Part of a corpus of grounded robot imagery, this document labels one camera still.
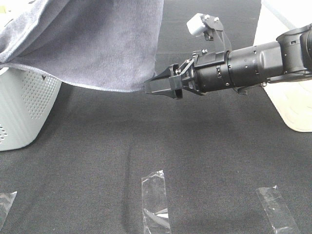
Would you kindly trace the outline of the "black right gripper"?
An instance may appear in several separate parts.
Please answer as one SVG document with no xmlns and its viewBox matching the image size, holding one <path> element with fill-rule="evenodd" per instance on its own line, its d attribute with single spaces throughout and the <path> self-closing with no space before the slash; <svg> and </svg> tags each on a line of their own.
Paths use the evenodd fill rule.
<svg viewBox="0 0 312 234">
<path fill-rule="evenodd" d="M 206 92 L 231 88 L 229 51 L 207 53 L 194 51 L 193 58 L 168 66 L 162 73 L 144 82 L 145 93 L 183 98 L 182 90 L 204 95 Z"/>
</svg>

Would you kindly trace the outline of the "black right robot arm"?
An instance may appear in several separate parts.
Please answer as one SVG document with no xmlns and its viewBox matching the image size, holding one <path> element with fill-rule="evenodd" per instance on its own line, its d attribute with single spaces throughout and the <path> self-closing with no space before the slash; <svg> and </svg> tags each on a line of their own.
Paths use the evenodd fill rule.
<svg viewBox="0 0 312 234">
<path fill-rule="evenodd" d="M 144 82 L 147 94 L 183 97 L 183 90 L 197 95 L 233 88 L 241 95 L 267 83 L 312 78 L 312 26 L 292 29 L 275 41 L 230 50 L 227 39 L 217 39 L 217 52 L 198 50 L 181 65 L 172 64 Z"/>
</svg>

